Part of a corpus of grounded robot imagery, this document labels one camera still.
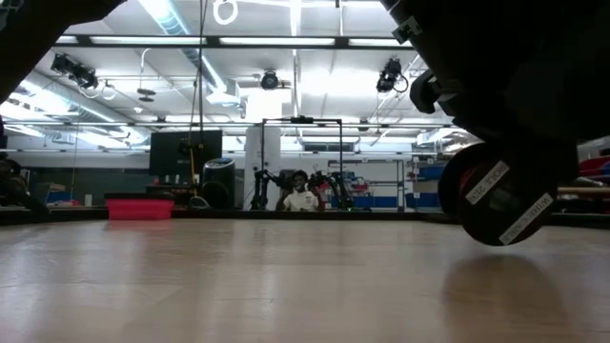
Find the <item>ceiling light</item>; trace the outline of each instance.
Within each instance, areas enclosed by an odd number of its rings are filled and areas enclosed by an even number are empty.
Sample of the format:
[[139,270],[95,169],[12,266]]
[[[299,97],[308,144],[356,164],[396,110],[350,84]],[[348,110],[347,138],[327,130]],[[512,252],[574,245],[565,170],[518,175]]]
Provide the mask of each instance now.
[[57,39],[57,44],[78,44],[76,36],[61,36]]
[[179,37],[179,36],[157,36],[157,37],[137,37],[137,36],[94,36],[91,41],[97,45],[199,45],[207,44],[207,40],[203,41],[199,37]]
[[350,39],[351,47],[412,47],[411,42],[406,42],[400,45],[394,38],[389,39]]
[[332,46],[334,38],[251,38],[251,37],[224,37],[220,44],[227,45],[285,45],[285,46]]

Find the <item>black robot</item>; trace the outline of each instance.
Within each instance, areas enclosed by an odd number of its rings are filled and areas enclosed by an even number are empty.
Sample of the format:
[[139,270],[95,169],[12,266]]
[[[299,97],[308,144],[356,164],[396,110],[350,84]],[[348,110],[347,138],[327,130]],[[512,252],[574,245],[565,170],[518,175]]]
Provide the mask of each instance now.
[[443,210],[476,240],[514,244],[544,223],[577,144],[610,134],[608,0],[381,0],[429,67],[411,88],[485,143],[438,184]]

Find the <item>hanging cable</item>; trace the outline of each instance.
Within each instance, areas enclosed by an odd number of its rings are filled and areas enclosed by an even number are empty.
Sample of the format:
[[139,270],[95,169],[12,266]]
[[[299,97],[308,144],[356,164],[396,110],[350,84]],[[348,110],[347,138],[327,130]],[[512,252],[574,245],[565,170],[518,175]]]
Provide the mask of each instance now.
[[140,86],[139,89],[142,89],[142,74],[144,74],[144,57],[146,57],[146,52],[150,51],[152,48],[145,49],[142,52],[142,58],[140,59]]
[[404,83],[405,83],[404,90],[397,90],[397,87],[396,87],[396,84],[395,84],[394,85],[394,91],[396,91],[398,93],[404,93],[404,92],[409,90],[409,80],[406,77],[404,77],[403,74],[400,75],[400,79],[404,80]]
[[205,28],[206,16],[208,14],[208,0],[199,0],[199,138],[203,144],[203,43],[205,37],[203,30]]

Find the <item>black monitor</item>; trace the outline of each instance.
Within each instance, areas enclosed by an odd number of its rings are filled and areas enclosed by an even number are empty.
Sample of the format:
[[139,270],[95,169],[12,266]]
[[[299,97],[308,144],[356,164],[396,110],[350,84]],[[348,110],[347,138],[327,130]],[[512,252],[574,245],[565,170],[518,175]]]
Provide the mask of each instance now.
[[[189,133],[156,132],[151,137],[150,175],[190,175],[191,156],[188,153]],[[222,131],[191,132],[191,145],[205,145],[203,151],[193,149],[194,172],[201,174],[211,159],[222,157]]]

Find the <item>person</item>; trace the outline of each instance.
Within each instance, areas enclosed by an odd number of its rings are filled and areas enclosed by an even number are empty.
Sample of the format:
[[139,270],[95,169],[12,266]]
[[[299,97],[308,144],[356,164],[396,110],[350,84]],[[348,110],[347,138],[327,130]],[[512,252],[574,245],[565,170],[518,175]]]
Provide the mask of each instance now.
[[307,173],[295,171],[293,174],[295,190],[292,193],[284,192],[282,195],[283,210],[286,212],[315,212],[323,211],[320,193],[315,187],[307,189]]

